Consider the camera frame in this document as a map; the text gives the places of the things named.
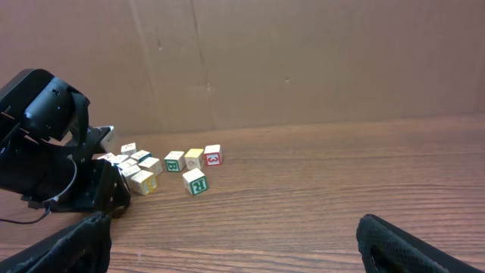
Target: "wall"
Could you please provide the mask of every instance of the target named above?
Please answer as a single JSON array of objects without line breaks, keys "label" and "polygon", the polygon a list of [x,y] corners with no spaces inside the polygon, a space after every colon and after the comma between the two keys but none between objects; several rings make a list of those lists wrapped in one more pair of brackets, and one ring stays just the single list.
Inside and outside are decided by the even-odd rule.
[{"label": "wall", "polygon": [[482,112],[481,0],[3,0],[0,84],[43,67],[121,134]]}]

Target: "block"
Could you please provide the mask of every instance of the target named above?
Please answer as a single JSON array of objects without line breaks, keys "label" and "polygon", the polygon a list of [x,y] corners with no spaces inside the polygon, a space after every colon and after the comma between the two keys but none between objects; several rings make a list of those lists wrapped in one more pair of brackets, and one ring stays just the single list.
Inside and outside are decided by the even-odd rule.
[{"label": "block", "polygon": [[158,176],[163,172],[161,168],[161,162],[158,158],[147,158],[142,163],[138,164],[138,167],[145,171],[152,172],[155,176]]},{"label": "block", "polygon": [[152,193],[158,186],[157,178],[150,171],[141,170],[131,177],[133,191],[146,195]]},{"label": "block", "polygon": [[136,143],[130,143],[121,147],[122,155],[133,155],[136,152]]},{"label": "block", "polygon": [[183,157],[183,152],[172,151],[165,156],[165,167],[167,167],[167,171],[182,171],[183,168],[185,168],[185,158]]},{"label": "block", "polygon": [[205,161],[207,166],[222,164],[222,150],[221,145],[209,145],[205,147],[204,151]]},{"label": "block", "polygon": [[120,163],[117,165],[117,167],[121,170],[124,170],[128,167],[131,167],[133,165],[136,165],[138,162],[135,159],[129,158],[125,160],[123,163]]},{"label": "block", "polygon": [[133,189],[130,178],[141,170],[142,169],[140,169],[138,165],[133,165],[121,171],[121,178],[123,178],[124,182],[128,184],[130,189]]},{"label": "block", "polygon": [[138,163],[143,162],[143,160],[149,157],[152,157],[152,154],[150,152],[143,151],[143,150],[135,152],[134,154],[131,155],[131,158],[137,160]]},{"label": "block", "polygon": [[193,195],[205,192],[209,188],[205,174],[198,168],[187,171],[182,177],[185,188]]},{"label": "block", "polygon": [[110,153],[108,153],[106,155],[103,155],[103,156],[98,157],[98,159],[104,159],[107,162],[111,162],[111,160],[113,160],[114,157],[115,157],[115,155],[113,155],[113,153],[110,152]]},{"label": "block", "polygon": [[130,156],[129,155],[116,155],[110,162],[117,166],[120,163],[123,163],[125,160],[127,160]]},{"label": "block", "polygon": [[202,169],[205,165],[204,149],[190,149],[185,154],[185,163],[189,170]]}]

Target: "wood grain surface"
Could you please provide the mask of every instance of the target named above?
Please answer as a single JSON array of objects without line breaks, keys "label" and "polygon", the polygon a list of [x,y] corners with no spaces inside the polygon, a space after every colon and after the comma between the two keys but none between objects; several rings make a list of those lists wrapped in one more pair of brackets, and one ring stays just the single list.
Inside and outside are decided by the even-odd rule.
[{"label": "wood grain surface", "polygon": [[[154,157],[220,143],[209,191],[164,172],[113,220],[110,272],[363,272],[372,213],[485,270],[485,115],[131,136]],[[42,214],[0,192],[0,217]],[[0,259],[81,219],[0,223]]]}]

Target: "table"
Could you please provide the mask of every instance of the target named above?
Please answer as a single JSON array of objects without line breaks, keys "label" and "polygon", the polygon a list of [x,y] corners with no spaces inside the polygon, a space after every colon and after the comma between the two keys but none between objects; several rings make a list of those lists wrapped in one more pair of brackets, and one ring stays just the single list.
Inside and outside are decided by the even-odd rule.
[{"label": "table", "polygon": [[[372,213],[485,270],[485,115],[129,136],[164,158],[219,143],[209,191],[164,172],[113,220],[110,272],[363,272],[355,229]],[[42,214],[0,192],[0,217]],[[83,214],[0,223],[5,259]]]}]

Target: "black cable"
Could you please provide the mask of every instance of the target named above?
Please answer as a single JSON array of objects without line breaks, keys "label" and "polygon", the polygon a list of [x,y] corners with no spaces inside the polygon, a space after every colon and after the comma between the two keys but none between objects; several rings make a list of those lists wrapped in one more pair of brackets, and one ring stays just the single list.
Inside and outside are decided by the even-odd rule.
[{"label": "black cable", "polygon": [[0,222],[6,222],[6,223],[11,223],[11,224],[35,224],[36,222],[44,219],[50,212],[51,212],[51,206],[50,205],[45,205],[44,215],[40,216],[40,218],[37,219],[37,220],[28,221],[28,222],[21,222],[21,221],[13,221],[13,220],[7,220],[7,219],[0,219]]}]

